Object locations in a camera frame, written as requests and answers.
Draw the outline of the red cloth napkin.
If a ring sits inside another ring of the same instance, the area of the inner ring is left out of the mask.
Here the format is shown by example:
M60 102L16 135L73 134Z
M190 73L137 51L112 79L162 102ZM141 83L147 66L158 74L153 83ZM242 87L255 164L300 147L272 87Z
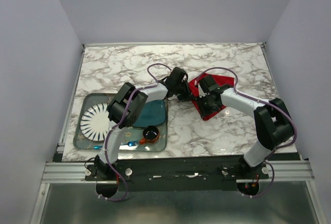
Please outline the red cloth napkin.
M207 76L208 74L207 73L204 73L200 79L202 79L203 77ZM224 84L228 84L230 85L231 87L234 86L234 78L233 77L227 77L227 76L217 76L217 75L214 75L214 74L209 74L209 75L212 75L212 77L215 79L215 81L217 82L217 84L219 84L220 86L224 85ZM193 105L195 106L195 108L197 109L197 111L199 112L199 108L198 108L198 96L199 96L199 93L198 93L198 88L195 86L195 80L196 78L192 79L188 84L189 84L189 88L193 94L193 100L192 100L192 103ZM200 115L200 117L204 120L204 121L207 121L209 120L210 118L212 118L213 116L215 116L217 113L214 113L212 115Z

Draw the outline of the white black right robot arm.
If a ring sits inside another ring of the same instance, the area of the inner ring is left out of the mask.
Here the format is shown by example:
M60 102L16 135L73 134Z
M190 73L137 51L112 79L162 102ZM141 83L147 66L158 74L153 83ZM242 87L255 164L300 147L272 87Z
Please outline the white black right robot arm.
M198 89L202 111L215 111L220 106L230 107L252 117L255 123L257 141L251 149L239 159L236 170L243 178L250 178L257 172L257 167L280 148L282 143L297 138L297 128L291 119L284 102L275 98L267 101L246 95L230 85L201 86Z

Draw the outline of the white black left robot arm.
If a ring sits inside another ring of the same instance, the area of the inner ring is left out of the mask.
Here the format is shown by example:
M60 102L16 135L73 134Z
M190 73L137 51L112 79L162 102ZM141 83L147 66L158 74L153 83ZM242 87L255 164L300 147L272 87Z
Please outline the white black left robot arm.
M135 87L129 82L125 83L107 107L109 131L102 149L94 158L96 174L103 180L109 180L114 175L122 178L113 164L118 160L126 129L137 121L146 103L180 94L189 96L190 91L188 74L179 67L175 67L169 76L156 80L151 85Z

